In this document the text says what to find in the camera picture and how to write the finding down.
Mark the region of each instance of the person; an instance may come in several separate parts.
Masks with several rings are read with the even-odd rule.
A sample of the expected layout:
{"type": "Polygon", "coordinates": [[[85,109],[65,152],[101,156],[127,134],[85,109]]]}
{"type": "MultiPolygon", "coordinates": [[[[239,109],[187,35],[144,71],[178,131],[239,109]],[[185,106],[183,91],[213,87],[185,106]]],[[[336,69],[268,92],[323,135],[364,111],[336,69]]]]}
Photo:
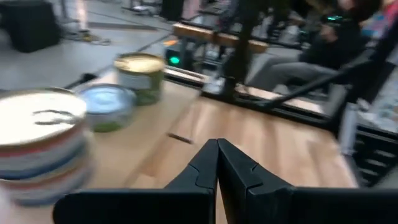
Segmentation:
{"type": "Polygon", "coordinates": [[[337,10],[349,21],[339,27],[323,24],[307,50],[298,57],[270,58],[248,85],[273,91],[277,85],[292,80],[308,83],[335,74],[364,49],[369,38],[361,36],[359,23],[371,17],[381,5],[382,0],[338,0],[337,10]]]}

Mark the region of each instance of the gray floor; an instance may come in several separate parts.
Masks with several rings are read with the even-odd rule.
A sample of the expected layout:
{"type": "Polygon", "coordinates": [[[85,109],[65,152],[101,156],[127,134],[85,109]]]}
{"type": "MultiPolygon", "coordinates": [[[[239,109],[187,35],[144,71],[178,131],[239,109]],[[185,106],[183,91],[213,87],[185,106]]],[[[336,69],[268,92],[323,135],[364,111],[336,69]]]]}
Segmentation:
{"type": "MultiPolygon", "coordinates": [[[[57,14],[58,2],[53,0],[57,14]]],[[[156,27],[156,32],[103,30],[90,31],[112,41],[110,46],[92,45],[84,42],[64,40],[60,45],[23,54],[13,50],[5,33],[0,31],[0,89],[20,89],[42,86],[65,86],[75,81],[82,73],[98,72],[109,68],[117,54],[135,52],[143,46],[165,38],[172,26],[158,18],[135,16],[123,12],[120,4],[103,3],[96,0],[85,1],[86,17],[90,22],[119,24],[145,24],[156,27]]],[[[75,1],[68,0],[69,16],[79,19],[75,1]]],[[[162,42],[150,45],[145,52],[163,55],[162,42]]],[[[298,51],[281,47],[271,47],[266,54],[258,56],[253,62],[250,76],[259,70],[267,58],[297,55],[298,51]]],[[[394,172],[381,184],[381,187],[398,187],[398,172],[394,172]]]]}

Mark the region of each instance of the green tuna can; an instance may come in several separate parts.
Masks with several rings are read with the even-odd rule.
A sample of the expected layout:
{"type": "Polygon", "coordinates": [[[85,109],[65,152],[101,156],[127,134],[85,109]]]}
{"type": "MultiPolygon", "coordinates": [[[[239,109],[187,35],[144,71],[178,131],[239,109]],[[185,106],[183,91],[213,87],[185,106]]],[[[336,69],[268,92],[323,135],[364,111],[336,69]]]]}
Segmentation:
{"type": "Polygon", "coordinates": [[[137,95],[137,105],[151,105],[162,96],[165,62],[145,53],[121,54],[115,60],[118,83],[137,95]]]}
{"type": "Polygon", "coordinates": [[[119,85],[93,85],[79,92],[86,102],[87,123],[95,132],[110,132],[128,126],[136,107],[136,95],[119,85]]]}

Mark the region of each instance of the black jacket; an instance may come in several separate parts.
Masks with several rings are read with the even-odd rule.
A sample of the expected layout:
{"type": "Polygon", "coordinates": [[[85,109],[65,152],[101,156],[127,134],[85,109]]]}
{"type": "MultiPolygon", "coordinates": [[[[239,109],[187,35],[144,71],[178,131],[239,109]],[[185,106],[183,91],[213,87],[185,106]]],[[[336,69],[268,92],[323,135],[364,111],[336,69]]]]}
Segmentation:
{"type": "Polygon", "coordinates": [[[299,55],[299,61],[337,70],[358,56],[369,41],[367,37],[361,36],[361,28],[354,21],[335,27],[335,32],[338,39],[332,43],[318,34],[311,47],[299,55]]]}

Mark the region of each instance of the tuna can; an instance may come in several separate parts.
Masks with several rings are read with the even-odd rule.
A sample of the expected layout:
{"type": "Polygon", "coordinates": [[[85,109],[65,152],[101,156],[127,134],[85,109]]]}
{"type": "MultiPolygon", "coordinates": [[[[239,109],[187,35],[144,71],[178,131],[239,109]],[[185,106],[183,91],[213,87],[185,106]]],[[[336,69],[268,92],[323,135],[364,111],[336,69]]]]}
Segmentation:
{"type": "Polygon", "coordinates": [[[150,105],[160,100],[165,68],[162,58],[145,53],[122,54],[114,66],[119,85],[136,93],[137,105],[150,105]]]}
{"type": "Polygon", "coordinates": [[[65,194],[80,188],[92,173],[88,147],[72,160],[51,172],[24,180],[0,180],[13,201],[19,205],[36,206],[56,202],[65,194]]]}
{"type": "Polygon", "coordinates": [[[136,95],[113,84],[93,85],[79,92],[87,105],[87,122],[95,132],[110,132],[129,124],[136,95]]]}
{"type": "Polygon", "coordinates": [[[23,180],[72,160],[85,142],[86,104],[60,88],[0,95],[0,179],[23,180]]]}

